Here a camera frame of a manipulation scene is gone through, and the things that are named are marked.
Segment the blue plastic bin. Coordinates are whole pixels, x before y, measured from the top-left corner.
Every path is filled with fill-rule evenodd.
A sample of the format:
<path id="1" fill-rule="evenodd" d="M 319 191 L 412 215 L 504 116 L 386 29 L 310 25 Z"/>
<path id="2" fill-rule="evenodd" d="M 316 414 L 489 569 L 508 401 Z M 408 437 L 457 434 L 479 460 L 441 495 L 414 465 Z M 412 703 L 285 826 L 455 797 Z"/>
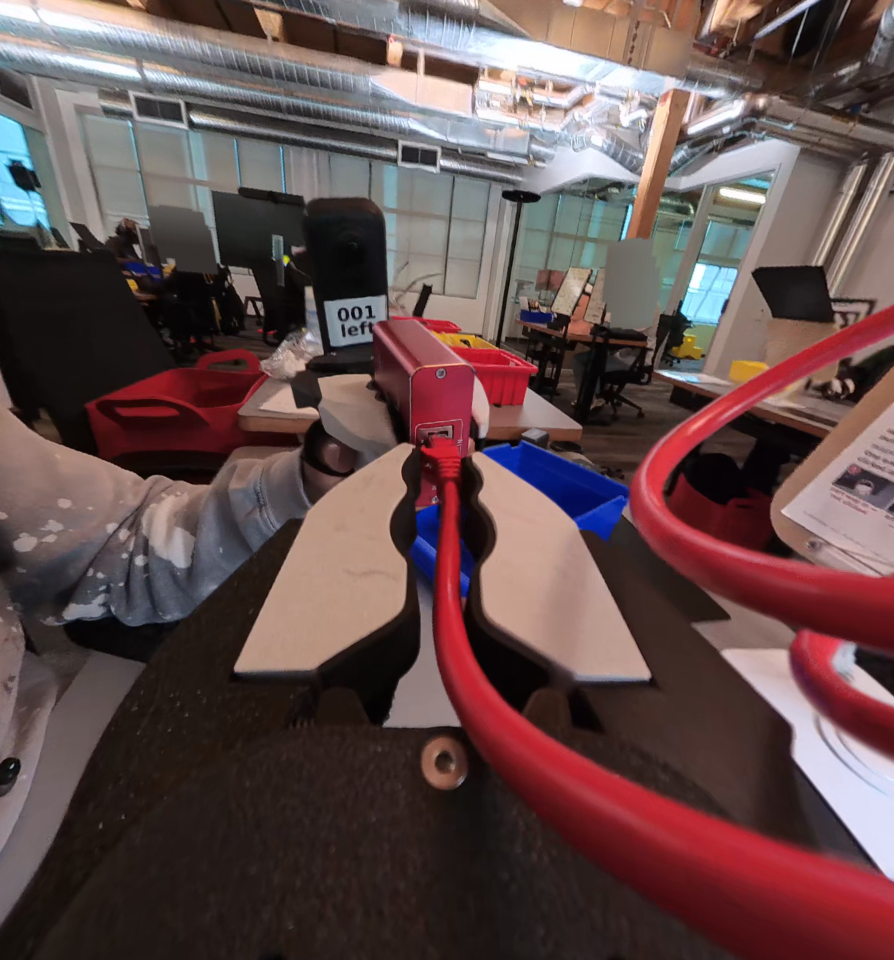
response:
<path id="1" fill-rule="evenodd" d="M 534 487 L 560 507 L 581 532 L 592 533 L 608 542 L 629 493 L 619 481 L 587 469 L 529 442 L 491 446 L 485 456 Z M 439 507 L 430 505 L 416 515 L 417 535 L 410 555 L 416 569 L 432 583 L 439 537 Z M 461 596 L 466 597 L 475 559 L 461 544 Z"/>

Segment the white top table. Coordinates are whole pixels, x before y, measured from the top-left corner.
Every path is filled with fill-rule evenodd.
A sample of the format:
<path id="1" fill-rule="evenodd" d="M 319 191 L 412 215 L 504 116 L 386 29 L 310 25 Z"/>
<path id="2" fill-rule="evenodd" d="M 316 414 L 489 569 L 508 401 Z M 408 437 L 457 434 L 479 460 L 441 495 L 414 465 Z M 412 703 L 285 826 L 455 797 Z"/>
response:
<path id="1" fill-rule="evenodd" d="M 296 406 L 291 384 L 265 378 L 237 412 L 240 428 L 248 433 L 278 434 L 300 437 L 319 419 L 313 408 Z M 521 406 L 494 406 L 490 414 L 489 441 L 512 442 L 529 429 L 539 429 L 551 441 L 578 443 L 582 426 L 543 399 L 533 390 L 526 390 Z"/>

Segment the black monitor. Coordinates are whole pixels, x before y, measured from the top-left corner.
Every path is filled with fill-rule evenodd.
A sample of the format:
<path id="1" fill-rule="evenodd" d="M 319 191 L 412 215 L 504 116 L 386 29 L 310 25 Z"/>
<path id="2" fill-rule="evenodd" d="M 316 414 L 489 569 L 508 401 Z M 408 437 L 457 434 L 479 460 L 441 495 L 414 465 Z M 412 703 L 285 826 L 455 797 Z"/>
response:
<path id="1" fill-rule="evenodd" d="M 237 193 L 213 190 L 211 200 L 218 262 L 223 266 L 251 269 L 305 245 L 302 196 L 240 188 Z"/>

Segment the red plastic bin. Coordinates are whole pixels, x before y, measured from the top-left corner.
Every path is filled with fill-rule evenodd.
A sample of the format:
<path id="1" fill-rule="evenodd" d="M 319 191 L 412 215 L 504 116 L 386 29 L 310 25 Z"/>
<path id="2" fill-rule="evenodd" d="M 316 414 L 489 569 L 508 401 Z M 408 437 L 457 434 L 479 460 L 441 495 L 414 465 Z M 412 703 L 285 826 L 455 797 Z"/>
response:
<path id="1" fill-rule="evenodd" d="M 523 406 L 530 381 L 538 368 L 517 354 L 494 345 L 452 345 L 451 350 L 475 371 L 493 406 Z"/>

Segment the white stand base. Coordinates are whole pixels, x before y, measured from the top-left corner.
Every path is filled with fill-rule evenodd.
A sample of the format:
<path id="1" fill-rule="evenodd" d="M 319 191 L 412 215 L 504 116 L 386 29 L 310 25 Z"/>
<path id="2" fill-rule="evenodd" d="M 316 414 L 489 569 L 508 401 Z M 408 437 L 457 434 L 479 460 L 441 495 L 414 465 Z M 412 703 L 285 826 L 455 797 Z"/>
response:
<path id="1" fill-rule="evenodd" d="M 782 649 L 721 652 L 792 729 L 791 755 L 874 865 L 894 882 L 894 761 L 810 706 Z"/>

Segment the person's left hand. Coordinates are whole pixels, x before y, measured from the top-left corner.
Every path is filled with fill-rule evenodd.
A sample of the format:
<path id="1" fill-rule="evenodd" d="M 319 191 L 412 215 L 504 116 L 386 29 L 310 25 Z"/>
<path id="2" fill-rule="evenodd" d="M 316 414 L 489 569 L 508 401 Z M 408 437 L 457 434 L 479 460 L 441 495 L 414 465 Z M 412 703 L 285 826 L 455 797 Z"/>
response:
<path id="1" fill-rule="evenodd" d="M 355 472 L 357 457 L 357 451 L 329 434 L 321 420 L 305 433 L 301 459 L 309 473 L 344 479 Z"/>

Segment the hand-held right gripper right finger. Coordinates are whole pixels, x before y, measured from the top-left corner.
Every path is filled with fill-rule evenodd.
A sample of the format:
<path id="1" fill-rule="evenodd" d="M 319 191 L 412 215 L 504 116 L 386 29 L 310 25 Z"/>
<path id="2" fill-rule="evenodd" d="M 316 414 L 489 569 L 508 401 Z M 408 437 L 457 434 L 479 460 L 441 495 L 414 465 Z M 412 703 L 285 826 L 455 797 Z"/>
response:
<path id="1" fill-rule="evenodd" d="M 466 604 L 470 641 L 567 689 L 649 682 L 645 657 L 575 522 L 486 454 L 469 463 L 475 489 L 465 538 L 477 558 Z"/>

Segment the person's left forearm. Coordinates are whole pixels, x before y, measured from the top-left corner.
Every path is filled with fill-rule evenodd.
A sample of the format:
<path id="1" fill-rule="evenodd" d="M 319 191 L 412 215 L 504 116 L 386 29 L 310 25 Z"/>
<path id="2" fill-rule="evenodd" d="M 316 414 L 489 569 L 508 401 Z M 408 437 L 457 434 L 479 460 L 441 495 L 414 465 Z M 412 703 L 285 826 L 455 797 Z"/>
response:
<path id="1" fill-rule="evenodd" d="M 311 507 L 300 450 L 226 463 L 209 485 L 144 479 L 50 441 L 0 404 L 0 635 L 188 617 Z"/>

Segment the black floor lamp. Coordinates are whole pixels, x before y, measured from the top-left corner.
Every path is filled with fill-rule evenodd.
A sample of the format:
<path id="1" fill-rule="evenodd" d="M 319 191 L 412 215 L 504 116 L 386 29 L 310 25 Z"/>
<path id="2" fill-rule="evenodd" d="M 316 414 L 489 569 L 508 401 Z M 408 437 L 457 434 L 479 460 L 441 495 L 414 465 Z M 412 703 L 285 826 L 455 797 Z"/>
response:
<path id="1" fill-rule="evenodd" d="M 524 207 L 536 204 L 541 197 L 539 194 L 529 190 L 525 190 L 523 188 L 509 188 L 509 189 L 505 189 L 502 192 L 502 198 L 513 205 L 514 219 L 513 219 L 513 224 L 511 228 L 509 250 L 508 250 L 508 256 L 506 259 L 504 280 L 502 285 L 500 313 L 498 318 L 496 336 L 494 340 L 494 344 L 497 347 L 500 347 L 503 341 L 505 318 L 507 314 L 507 304 L 510 296 L 512 275 L 513 275 L 513 269 L 515 266 L 516 250 L 517 250 L 518 240 L 519 240 L 519 235 L 521 230 L 521 222 L 523 218 Z"/>

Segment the red ethernet splitter box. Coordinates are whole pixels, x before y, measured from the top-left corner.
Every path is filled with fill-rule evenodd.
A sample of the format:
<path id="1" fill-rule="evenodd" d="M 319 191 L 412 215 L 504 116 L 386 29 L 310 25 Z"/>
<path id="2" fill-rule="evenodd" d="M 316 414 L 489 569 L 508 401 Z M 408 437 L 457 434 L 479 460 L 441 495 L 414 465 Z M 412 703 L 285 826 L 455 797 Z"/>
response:
<path id="1" fill-rule="evenodd" d="M 372 380 L 400 442 L 420 449 L 449 443 L 459 459 L 468 456 L 475 372 L 418 320 L 376 324 Z"/>

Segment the printed instruction sheet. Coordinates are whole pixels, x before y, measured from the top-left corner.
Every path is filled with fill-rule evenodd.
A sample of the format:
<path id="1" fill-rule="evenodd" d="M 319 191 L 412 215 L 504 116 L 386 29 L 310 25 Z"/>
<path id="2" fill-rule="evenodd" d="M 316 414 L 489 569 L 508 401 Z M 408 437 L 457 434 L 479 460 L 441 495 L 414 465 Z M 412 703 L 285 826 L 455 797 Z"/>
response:
<path id="1" fill-rule="evenodd" d="M 894 572 L 894 402 L 781 515 L 854 562 Z"/>

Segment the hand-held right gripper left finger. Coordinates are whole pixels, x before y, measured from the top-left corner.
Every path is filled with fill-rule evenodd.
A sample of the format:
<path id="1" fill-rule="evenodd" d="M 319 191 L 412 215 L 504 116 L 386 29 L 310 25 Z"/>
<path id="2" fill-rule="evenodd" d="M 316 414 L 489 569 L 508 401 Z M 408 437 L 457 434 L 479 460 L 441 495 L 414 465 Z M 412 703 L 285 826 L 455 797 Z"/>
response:
<path id="1" fill-rule="evenodd" d="M 392 522 L 415 505 L 403 443 L 342 480 L 309 511 L 234 667 L 240 678 L 310 680 L 393 622 L 407 559 Z"/>

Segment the wooden document stand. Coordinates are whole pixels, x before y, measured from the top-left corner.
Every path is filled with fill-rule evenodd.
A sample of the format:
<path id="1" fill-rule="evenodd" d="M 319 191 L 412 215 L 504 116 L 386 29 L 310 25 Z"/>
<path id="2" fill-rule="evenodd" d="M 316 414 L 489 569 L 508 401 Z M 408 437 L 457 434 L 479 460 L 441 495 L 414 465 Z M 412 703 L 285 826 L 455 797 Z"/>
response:
<path id="1" fill-rule="evenodd" d="M 884 577 L 894 574 L 892 572 L 887 575 L 880 575 L 877 570 L 853 561 L 846 555 L 827 546 L 824 542 L 814 540 L 803 528 L 781 515 L 782 508 L 787 506 L 792 498 L 820 473 L 821 469 L 828 466 L 837 454 L 843 452 L 861 431 L 870 426 L 873 420 L 883 413 L 892 402 L 894 402 L 894 366 L 854 406 L 853 410 L 840 420 L 839 424 L 789 476 L 777 492 L 771 507 L 771 521 L 775 532 L 784 544 L 806 561 L 808 560 L 817 566 L 860 573 L 870 577 Z"/>

